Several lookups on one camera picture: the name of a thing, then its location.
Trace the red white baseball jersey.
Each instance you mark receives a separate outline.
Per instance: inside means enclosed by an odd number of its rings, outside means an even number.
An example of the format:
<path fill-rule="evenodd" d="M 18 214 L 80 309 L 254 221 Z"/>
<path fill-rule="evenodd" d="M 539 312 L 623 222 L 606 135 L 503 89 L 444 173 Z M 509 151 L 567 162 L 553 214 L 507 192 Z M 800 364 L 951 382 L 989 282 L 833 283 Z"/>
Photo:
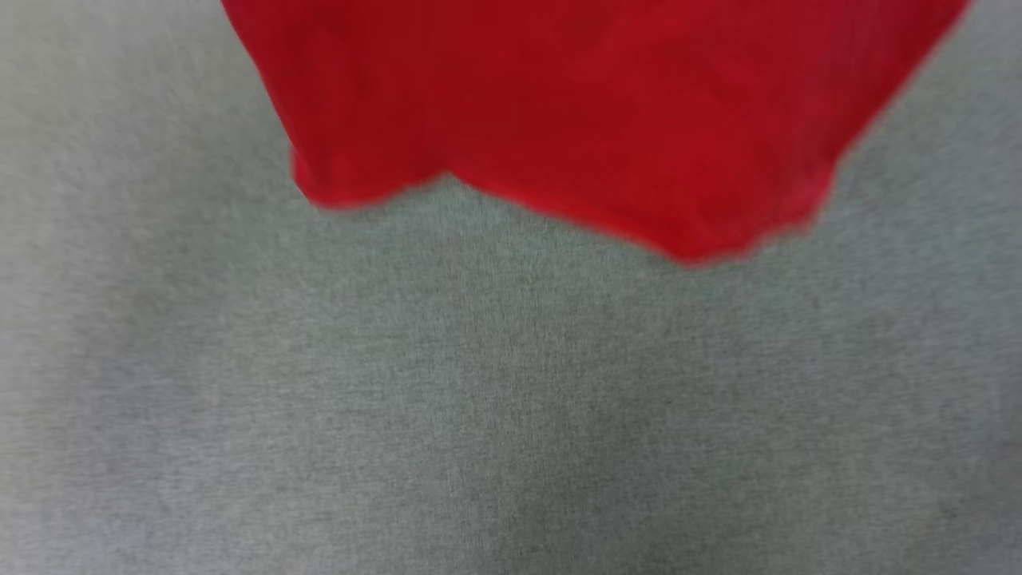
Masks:
<path fill-rule="evenodd" d="M 682 262 L 806 225 L 971 0 L 220 0 L 324 208 L 452 175 Z"/>

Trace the grey fabric sofa cushion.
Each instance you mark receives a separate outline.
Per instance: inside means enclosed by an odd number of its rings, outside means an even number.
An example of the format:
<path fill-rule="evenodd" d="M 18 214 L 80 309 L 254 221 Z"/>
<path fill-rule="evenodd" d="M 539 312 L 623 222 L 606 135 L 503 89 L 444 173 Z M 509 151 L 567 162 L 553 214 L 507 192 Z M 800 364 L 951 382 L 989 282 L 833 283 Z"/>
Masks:
<path fill-rule="evenodd" d="M 0 575 L 1022 575 L 1022 0 L 712 267 L 317 210 L 216 0 L 0 0 Z"/>

